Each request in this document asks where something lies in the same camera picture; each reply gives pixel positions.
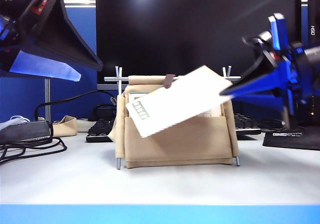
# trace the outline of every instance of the white envelope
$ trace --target white envelope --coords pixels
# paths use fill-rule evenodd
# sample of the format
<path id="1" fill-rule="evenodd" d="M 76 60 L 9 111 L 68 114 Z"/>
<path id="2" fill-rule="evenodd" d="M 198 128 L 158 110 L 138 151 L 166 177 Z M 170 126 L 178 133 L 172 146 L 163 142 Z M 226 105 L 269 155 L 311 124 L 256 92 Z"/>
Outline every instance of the white envelope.
<path id="1" fill-rule="evenodd" d="M 155 90 L 126 104 L 130 116 L 144 138 L 186 119 L 218 108 L 232 96 L 219 93 L 231 82 L 206 66 L 180 77 L 171 87 Z"/>

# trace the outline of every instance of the white desk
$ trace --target white desk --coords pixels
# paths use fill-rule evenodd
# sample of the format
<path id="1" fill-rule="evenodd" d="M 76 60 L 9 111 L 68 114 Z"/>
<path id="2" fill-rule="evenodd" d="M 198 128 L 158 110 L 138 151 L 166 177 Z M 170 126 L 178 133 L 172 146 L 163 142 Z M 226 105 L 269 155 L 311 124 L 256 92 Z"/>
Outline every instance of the white desk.
<path id="1" fill-rule="evenodd" d="M 63 138 L 62 153 L 0 167 L 2 204 L 320 204 L 320 152 L 239 141 L 240 167 L 116 169 L 113 143 Z"/>

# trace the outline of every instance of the blue cubicle wall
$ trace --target blue cubicle wall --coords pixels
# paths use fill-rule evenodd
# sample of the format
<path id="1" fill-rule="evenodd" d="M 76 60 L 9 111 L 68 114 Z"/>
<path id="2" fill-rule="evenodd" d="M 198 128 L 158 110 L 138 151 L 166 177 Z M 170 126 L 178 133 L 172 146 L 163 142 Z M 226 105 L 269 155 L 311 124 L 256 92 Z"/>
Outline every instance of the blue cubicle wall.
<path id="1" fill-rule="evenodd" d="M 88 45 L 96 51 L 96 10 L 95 8 L 67 8 L 67 13 Z M 95 90 L 97 73 L 94 70 L 74 67 L 82 77 L 80 82 L 66 80 L 51 81 L 51 100 L 66 99 Z M 33 119 L 34 108 L 45 101 L 44 80 L 39 78 L 0 78 L 0 122 L 12 115 L 23 115 Z M 110 103 L 103 94 L 90 94 L 70 103 L 53 106 L 52 120 L 60 120 L 65 114 L 87 118 L 97 104 Z"/>

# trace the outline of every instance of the black keyboard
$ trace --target black keyboard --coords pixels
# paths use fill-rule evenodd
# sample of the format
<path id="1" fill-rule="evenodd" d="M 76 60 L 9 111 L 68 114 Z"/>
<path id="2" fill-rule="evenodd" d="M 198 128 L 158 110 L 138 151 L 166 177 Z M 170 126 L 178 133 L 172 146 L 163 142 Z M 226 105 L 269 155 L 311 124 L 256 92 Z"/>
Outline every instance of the black keyboard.
<path id="1" fill-rule="evenodd" d="M 235 113 L 234 123 L 237 135 L 257 135 L 261 133 L 257 121 L 246 115 Z"/>
<path id="2" fill-rule="evenodd" d="M 99 120 L 89 130 L 86 136 L 88 143 L 101 143 L 101 142 L 112 142 L 108 137 L 114 125 L 113 121 Z"/>

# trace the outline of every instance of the beige fabric organizer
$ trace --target beige fabric organizer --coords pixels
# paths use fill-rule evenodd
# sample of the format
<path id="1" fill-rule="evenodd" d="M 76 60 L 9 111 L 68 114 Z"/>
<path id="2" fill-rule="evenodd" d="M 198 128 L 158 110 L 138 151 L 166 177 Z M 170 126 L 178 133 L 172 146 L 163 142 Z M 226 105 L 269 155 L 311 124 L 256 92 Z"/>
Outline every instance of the beige fabric organizer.
<path id="1" fill-rule="evenodd" d="M 116 158 L 127 168 L 231 164 L 239 156 L 231 101 L 221 105 L 221 117 L 193 117 L 147 138 L 141 138 L 125 108 L 130 92 L 152 92 L 165 76 L 130 76 L 117 97 L 115 121 Z"/>

